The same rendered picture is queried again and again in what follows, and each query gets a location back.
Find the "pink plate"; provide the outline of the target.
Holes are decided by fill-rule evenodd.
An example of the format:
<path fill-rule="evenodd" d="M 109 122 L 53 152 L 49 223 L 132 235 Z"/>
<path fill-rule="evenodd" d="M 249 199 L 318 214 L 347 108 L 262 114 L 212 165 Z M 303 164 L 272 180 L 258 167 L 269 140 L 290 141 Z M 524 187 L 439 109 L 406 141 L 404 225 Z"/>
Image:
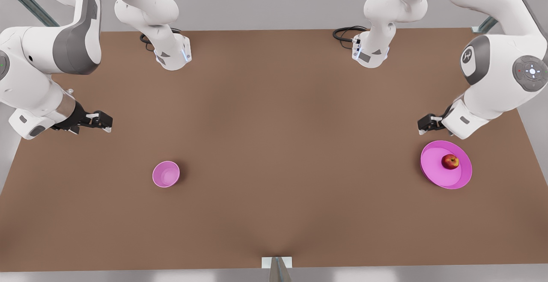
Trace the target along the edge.
<path fill-rule="evenodd" d="M 447 169 L 442 164 L 442 158 L 448 154 L 455 155 L 459 160 L 459 165 L 455 169 Z M 467 153 L 458 145 L 446 140 L 435 140 L 423 148 L 420 154 L 420 167 L 430 182 L 446 189 L 466 186 L 473 173 Z"/>

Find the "pink bowl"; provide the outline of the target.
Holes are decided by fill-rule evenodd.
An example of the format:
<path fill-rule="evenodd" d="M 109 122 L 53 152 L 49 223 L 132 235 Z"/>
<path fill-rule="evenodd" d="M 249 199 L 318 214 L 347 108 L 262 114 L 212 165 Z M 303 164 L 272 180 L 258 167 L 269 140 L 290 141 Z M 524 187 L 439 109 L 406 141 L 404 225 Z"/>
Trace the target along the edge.
<path fill-rule="evenodd" d="M 159 163 L 152 171 L 152 180 L 157 187 L 166 188 L 176 184 L 180 177 L 180 168 L 172 161 Z"/>

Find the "silver frame post with foot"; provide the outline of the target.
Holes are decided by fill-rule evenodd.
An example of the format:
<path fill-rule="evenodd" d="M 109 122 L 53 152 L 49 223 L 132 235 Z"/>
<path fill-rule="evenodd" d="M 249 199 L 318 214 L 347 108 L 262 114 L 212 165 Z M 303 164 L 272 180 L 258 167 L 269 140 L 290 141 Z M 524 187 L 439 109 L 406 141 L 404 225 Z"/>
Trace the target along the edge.
<path fill-rule="evenodd" d="M 268 282 L 293 282 L 288 268 L 293 268 L 293 258 L 284 257 L 262 257 L 262 269 L 269 269 Z"/>

